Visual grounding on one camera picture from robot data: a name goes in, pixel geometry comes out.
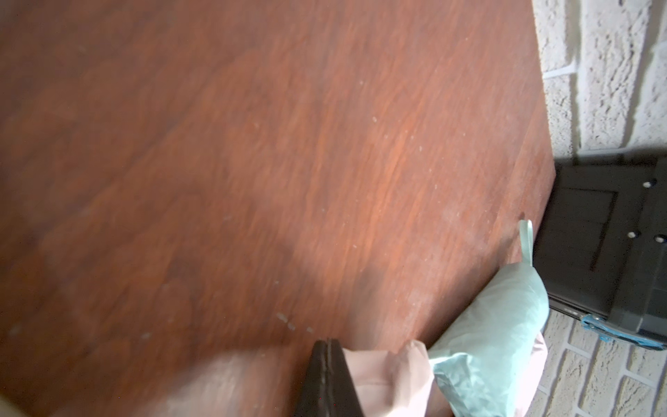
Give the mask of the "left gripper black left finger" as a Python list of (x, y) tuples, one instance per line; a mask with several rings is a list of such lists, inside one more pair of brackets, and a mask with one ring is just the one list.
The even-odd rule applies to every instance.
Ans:
[(307, 373), (294, 416), (330, 416), (328, 409), (328, 343), (317, 341), (309, 358)]

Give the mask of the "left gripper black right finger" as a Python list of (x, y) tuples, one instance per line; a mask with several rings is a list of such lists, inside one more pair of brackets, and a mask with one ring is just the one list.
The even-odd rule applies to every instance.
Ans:
[(361, 403), (338, 340), (328, 341), (328, 416), (363, 416)]

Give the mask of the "light pink sleeved umbrella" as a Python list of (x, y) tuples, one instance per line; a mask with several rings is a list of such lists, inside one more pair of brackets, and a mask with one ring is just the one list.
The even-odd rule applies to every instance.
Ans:
[(452, 416), (434, 382), (424, 343), (409, 341), (396, 353), (344, 349), (365, 416)]

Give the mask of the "mint green sleeved umbrella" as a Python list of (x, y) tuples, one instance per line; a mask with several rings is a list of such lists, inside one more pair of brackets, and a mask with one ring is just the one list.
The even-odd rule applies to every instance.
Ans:
[(533, 224), (519, 222), (521, 259), (502, 267), (428, 351), (456, 416), (524, 416), (548, 356), (545, 285), (533, 267)]

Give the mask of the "black plastic toolbox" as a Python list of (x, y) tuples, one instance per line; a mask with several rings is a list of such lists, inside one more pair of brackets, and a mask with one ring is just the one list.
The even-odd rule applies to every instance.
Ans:
[(666, 161), (558, 168), (534, 265), (551, 309), (666, 349)]

